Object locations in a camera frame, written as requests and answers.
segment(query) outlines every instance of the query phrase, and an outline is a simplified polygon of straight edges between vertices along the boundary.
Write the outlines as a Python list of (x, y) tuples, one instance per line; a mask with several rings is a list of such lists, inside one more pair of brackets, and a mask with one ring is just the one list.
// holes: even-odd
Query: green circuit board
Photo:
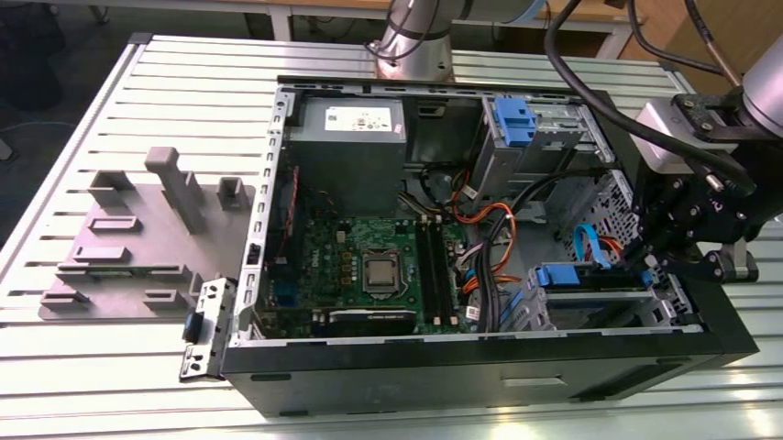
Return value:
[[(464, 244), (458, 225), (442, 225), (444, 245), (449, 253)], [(362, 287), (362, 252), (393, 253), (398, 261), (400, 291), (377, 299)], [(458, 289), (449, 280), (452, 303)], [(413, 221), (408, 219), (348, 218), (309, 221), (304, 230), (302, 267), (296, 286), (273, 283), (273, 293), (285, 299), (274, 307), (277, 337), (309, 337), (310, 310), (322, 308), (373, 308), (410, 310), (417, 314), (418, 334), (466, 333), (460, 317), (457, 325), (434, 325), (424, 321), (421, 285)]]

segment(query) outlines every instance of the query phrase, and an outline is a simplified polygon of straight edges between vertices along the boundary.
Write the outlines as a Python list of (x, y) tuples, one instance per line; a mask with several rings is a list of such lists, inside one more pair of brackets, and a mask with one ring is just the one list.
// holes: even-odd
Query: aluminum extrusion table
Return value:
[[(640, 61), (569, 60), (634, 116), (652, 96), (689, 91)], [(540, 56), (457, 51), (456, 80), (561, 87)], [(172, 146), (198, 182), (253, 176), (280, 74), (372, 77), (358, 46), (154, 36), (125, 51), (0, 253), (0, 436), (81, 434), (238, 438), (756, 438), (783, 435), (783, 224), (749, 248), (760, 282), (726, 287), (760, 353), (622, 401), (441, 412), (264, 419), (226, 382), (177, 382), (180, 323), (57, 324), (41, 291), (93, 199), (94, 170), (133, 182), (150, 146)], [(206, 432), (194, 429), (213, 428)]]

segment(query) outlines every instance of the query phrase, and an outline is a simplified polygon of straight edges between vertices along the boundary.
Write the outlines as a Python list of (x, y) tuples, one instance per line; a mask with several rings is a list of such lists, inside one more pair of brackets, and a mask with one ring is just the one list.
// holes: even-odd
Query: ram slot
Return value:
[(437, 297), (432, 252), (429, 249), (428, 225), (416, 224), (416, 255), (418, 258), (418, 279), (421, 282), (421, 300), (424, 306), (424, 322), (440, 324), (440, 301)]
[(444, 325), (456, 325), (456, 315), (453, 314), (453, 299), (450, 298), (449, 283), (449, 261), (445, 252), (445, 242), (442, 240), (442, 229), (440, 224), (429, 224), (429, 252), (430, 264), (434, 274), (434, 285), (440, 305), (440, 323)]

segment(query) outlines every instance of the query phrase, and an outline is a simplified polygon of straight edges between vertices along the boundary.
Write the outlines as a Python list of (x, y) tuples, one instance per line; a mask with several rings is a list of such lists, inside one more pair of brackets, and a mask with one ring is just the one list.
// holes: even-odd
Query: open computer tower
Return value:
[[(181, 380), (228, 380), (270, 415), (512, 406), (621, 399), (757, 350), (718, 285), (653, 260), (588, 276), (573, 230), (636, 236), (640, 155), (569, 90), (280, 78), (265, 142), (241, 276), (204, 283)], [(492, 243), (493, 259), (512, 251), (481, 331), (465, 284), (485, 226), (453, 206), (596, 167)]]

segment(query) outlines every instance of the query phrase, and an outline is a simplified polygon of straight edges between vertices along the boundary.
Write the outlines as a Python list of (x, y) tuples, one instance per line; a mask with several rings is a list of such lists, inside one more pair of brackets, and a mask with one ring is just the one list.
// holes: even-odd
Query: wooden table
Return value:
[[(49, 4), (72, 4), (94, 6), (149, 7), (158, 9), (186, 9), (198, 11), (238, 12), (266, 14), (272, 18), (273, 37), (277, 41), (292, 41), (290, 22), (293, 16), (385, 18), (390, 0), (36, 0)], [(549, 0), (552, 16), (562, 10), (568, 0)], [(542, 28), (545, 14), (522, 24), (498, 27)], [(454, 23), (476, 26), (490, 26), (493, 23), (476, 21), (454, 21)], [(605, 34), (596, 58), (616, 59), (630, 36), (628, 14), (602, 4), (602, 0), (584, 0), (561, 27)]]

